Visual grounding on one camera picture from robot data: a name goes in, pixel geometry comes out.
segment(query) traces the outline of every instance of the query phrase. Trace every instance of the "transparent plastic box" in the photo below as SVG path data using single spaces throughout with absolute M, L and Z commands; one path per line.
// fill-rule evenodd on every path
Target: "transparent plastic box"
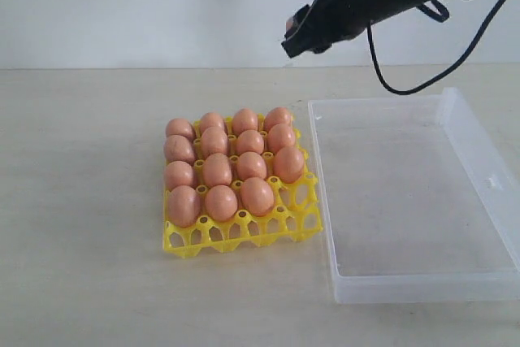
M 520 188 L 458 90 L 309 110 L 336 301 L 520 297 Z

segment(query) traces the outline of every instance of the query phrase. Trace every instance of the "egg tray cup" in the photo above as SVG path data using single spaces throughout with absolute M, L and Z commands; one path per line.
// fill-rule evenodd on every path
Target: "egg tray cup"
M 258 123 L 260 128 L 263 124 L 263 115 L 258 115 Z M 225 119 L 227 126 L 227 134 L 231 146 L 231 163 L 234 166 L 237 156 L 234 155 L 236 136 L 232 134 L 231 121 L 232 117 Z M 198 121 L 193 123 L 197 139 L 193 142 L 199 160 L 193 165 L 199 183 L 202 181 L 202 153 L 200 149 L 200 131 Z M 288 237 L 292 241 L 303 241 L 309 239 L 317 232 L 323 230 L 323 224 L 318 206 L 318 196 L 316 194 L 316 184 L 318 178 L 309 171 L 306 161 L 309 154 L 300 147 L 299 138 L 300 131 L 293 128 L 297 138 L 297 147 L 303 153 L 305 158 L 304 171 L 300 179 L 296 182 L 287 184 L 283 183 L 278 176 L 272 175 L 272 160 L 274 158 L 271 152 L 262 154 L 267 164 L 269 177 L 266 182 L 271 186 L 275 194 L 275 205 L 271 212 L 262 217 L 251 215 L 246 209 L 242 208 L 240 201 L 240 180 L 234 180 L 231 188 L 235 191 L 239 200 L 239 208 L 235 215 L 225 223 L 214 221 L 207 213 L 203 206 L 201 214 L 197 218 L 197 222 L 191 227 L 180 228 L 168 221 L 167 218 L 167 195 L 166 189 L 163 191 L 163 233 L 162 247 L 165 252 L 175 254 L 181 258 L 192 258 L 197 256 L 203 248 L 214 248 L 220 253 L 232 252 L 242 242 L 251 242 L 257 247 L 263 247 L 273 244 L 281 237 Z M 267 144 L 267 134 L 260 132 Z M 204 205 L 204 197 L 208 192 L 208 188 L 201 184 L 197 187 L 197 192 L 202 197 L 202 205 Z

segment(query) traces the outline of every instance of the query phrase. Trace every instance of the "egg tray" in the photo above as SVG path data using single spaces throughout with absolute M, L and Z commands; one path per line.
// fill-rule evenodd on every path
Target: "egg tray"
M 263 115 L 258 115 L 258 123 L 262 128 Z M 233 165 L 233 178 L 236 179 L 235 163 L 238 159 L 234 155 L 236 136 L 232 134 L 232 117 L 225 119 L 228 139 L 231 146 L 230 161 Z M 193 146 L 197 153 L 198 160 L 193 168 L 197 174 L 197 192 L 204 200 L 208 188 L 203 184 L 202 179 L 202 152 L 200 149 L 200 131 L 198 121 L 193 123 L 197 139 Z M 267 164 L 268 175 L 266 182 L 271 186 L 275 194 L 275 205 L 268 215 L 257 217 L 251 215 L 246 209 L 242 208 L 240 201 L 240 180 L 234 180 L 231 188 L 235 191 L 239 200 L 239 208 L 233 218 L 225 223 L 214 221 L 206 214 L 203 206 L 197 222 L 191 227 L 180 228 L 175 226 L 167 219 L 167 195 L 168 191 L 163 191 L 163 235 L 162 247 L 165 252 L 175 254 L 181 258 L 192 258 L 197 256 L 203 248 L 213 248 L 221 253 L 232 252 L 242 242 L 251 242 L 257 247 L 271 245 L 281 237 L 288 237 L 292 241 L 303 241 L 312 237 L 315 233 L 323 230 L 322 220 L 318 207 L 318 196 L 316 194 L 316 184 L 318 178 L 309 171 L 307 159 L 309 154 L 300 147 L 300 132 L 293 128 L 297 138 L 297 147 L 301 150 L 305 158 L 303 175 L 294 183 L 287 184 L 279 177 L 272 175 L 271 152 L 262 154 Z M 260 132 L 267 145 L 267 134 Z

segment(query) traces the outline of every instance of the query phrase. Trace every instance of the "black cable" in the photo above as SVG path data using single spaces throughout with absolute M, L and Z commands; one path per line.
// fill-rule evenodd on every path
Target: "black cable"
M 504 6 L 504 3 L 506 1 L 507 0 L 498 0 L 495 3 L 495 6 L 493 6 L 493 8 L 487 14 L 486 18 L 484 19 L 484 21 L 480 25 L 479 30 L 475 34 L 473 40 L 471 41 L 471 43 L 469 44 L 467 49 L 464 51 L 462 56 L 455 63 L 453 63 L 453 65 L 451 67 L 448 67 L 447 69 L 442 71 L 439 75 L 432 77 L 430 80 L 425 81 L 421 85 L 418 85 L 417 87 L 415 87 L 413 89 L 408 89 L 408 90 L 405 90 L 405 91 L 394 89 L 384 79 L 383 74 L 381 73 L 381 69 L 379 67 L 379 62 L 377 60 L 377 56 L 375 55 L 374 40 L 373 40 L 373 37 L 372 37 L 372 28 L 371 28 L 371 24 L 369 23 L 367 25 L 367 27 L 366 27 L 366 35 L 367 35 L 367 38 L 368 38 L 368 46 L 370 47 L 370 56 L 372 57 L 372 63 L 374 65 L 375 73 L 376 73 L 379 81 L 381 82 L 383 87 L 387 91 L 389 91 L 390 93 L 394 93 L 396 95 L 411 95 L 413 93 L 418 93 L 419 91 L 424 90 L 426 87 L 429 87 L 430 85 L 433 85 L 434 83 L 436 83 L 437 81 L 439 81 L 441 79 L 444 79 L 450 73 L 452 73 L 457 68 L 459 68 L 467 60 L 467 58 L 470 57 L 471 52 L 473 52 L 473 50 L 475 49 L 475 47 L 479 43 L 480 39 L 482 38 L 482 36 L 486 32 L 486 29 L 488 28 L 489 24 L 491 23 L 491 21 L 493 20 L 495 15 L 498 13 L 498 11 L 502 8 L 502 6 Z

